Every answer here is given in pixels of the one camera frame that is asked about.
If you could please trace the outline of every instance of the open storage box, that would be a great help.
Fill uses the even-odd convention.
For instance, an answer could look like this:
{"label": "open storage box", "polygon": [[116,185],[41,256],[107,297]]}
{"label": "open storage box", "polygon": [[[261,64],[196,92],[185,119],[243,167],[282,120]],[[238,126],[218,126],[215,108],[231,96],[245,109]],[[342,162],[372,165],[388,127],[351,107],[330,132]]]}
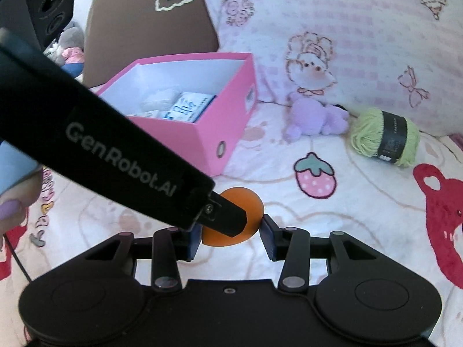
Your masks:
{"label": "open storage box", "polygon": [[136,125],[209,176],[221,174],[256,104],[250,53],[193,53],[134,61],[98,95],[131,115],[147,92],[175,87],[216,95],[194,123],[128,117]]}

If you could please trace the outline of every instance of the purple nail polish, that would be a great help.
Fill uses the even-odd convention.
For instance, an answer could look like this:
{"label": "purple nail polish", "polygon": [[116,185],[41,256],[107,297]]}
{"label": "purple nail polish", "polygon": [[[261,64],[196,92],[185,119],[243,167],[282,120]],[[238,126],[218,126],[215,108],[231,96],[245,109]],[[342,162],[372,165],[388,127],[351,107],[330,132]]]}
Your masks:
{"label": "purple nail polish", "polygon": [[22,204],[17,199],[10,199],[8,201],[3,202],[3,204],[0,205],[0,220],[12,217],[14,214],[19,212],[21,208]]}

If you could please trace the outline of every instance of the blue pants of plush toy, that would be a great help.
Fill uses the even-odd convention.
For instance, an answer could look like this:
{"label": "blue pants of plush toy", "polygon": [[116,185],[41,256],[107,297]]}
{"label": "blue pants of plush toy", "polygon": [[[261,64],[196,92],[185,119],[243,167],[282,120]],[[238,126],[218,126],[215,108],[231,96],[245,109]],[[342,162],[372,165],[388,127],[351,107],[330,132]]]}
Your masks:
{"label": "blue pants of plush toy", "polygon": [[84,70],[83,62],[75,62],[73,64],[64,64],[61,69],[68,73],[72,78],[80,76],[82,70]]}

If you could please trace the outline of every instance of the pink checkered pattern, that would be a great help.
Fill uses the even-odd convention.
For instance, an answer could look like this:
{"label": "pink checkered pattern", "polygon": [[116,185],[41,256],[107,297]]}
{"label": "pink checkered pattern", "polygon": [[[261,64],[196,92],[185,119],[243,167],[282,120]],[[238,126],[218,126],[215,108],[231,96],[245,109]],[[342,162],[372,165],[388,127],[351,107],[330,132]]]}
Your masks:
{"label": "pink checkered pattern", "polygon": [[253,52],[263,100],[287,104],[301,87],[286,72],[287,53],[293,36],[309,32],[332,43],[327,71],[337,79],[312,97],[354,114],[376,106],[434,135],[463,133],[455,118],[463,113],[461,0],[447,0],[439,20],[419,0],[250,1],[246,24],[231,26],[222,12],[217,30],[222,51]]}

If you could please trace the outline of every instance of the black yarn label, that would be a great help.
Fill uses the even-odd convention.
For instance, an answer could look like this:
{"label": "black yarn label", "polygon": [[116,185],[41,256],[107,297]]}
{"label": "black yarn label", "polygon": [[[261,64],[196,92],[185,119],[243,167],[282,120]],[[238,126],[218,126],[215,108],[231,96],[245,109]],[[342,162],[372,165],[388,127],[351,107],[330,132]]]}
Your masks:
{"label": "black yarn label", "polygon": [[383,112],[384,130],[376,157],[395,163],[402,156],[407,142],[407,121],[392,113]]}

